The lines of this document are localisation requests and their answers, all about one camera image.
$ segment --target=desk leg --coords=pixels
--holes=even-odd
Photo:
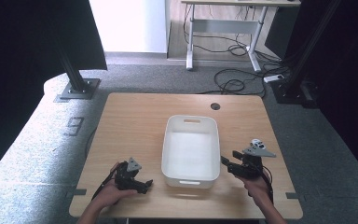
[[[252,43],[250,47],[247,47],[249,59],[252,62],[255,72],[261,72],[260,65],[258,64],[257,58],[255,57],[255,45],[257,44],[258,37],[260,37],[261,28],[264,24],[264,19],[266,18],[268,7],[263,7],[261,11],[260,18],[258,19],[257,27],[255,28],[254,37],[252,39]]]
[[[190,16],[190,30],[188,32],[188,45],[187,45],[187,57],[186,57],[186,69],[193,69],[193,21],[194,21],[194,7],[191,5],[191,16]]]

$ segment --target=gray carpet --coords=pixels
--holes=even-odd
[[[67,76],[48,81],[38,108],[0,161],[0,223],[76,222],[68,209],[110,92],[219,91],[213,77],[223,69],[115,64],[108,71],[83,71],[83,77],[101,79],[92,100],[60,100]],[[218,81],[233,78],[244,80],[241,93],[263,90],[260,78],[249,74],[225,73]],[[279,105],[265,88],[264,104],[304,211],[290,223],[358,223],[358,162],[351,151],[318,109]]]

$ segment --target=stand base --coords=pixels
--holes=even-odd
[[[98,78],[83,78],[85,82],[85,89],[83,91],[76,91],[72,88],[71,83],[69,82],[65,90],[61,94],[61,99],[81,99],[81,100],[90,100],[98,85],[100,84],[100,79]]]
[[[278,104],[302,105],[305,108],[318,108],[316,102],[311,98],[307,84],[301,85],[301,91],[296,95],[286,93],[285,83],[281,81],[270,82],[272,91]]]

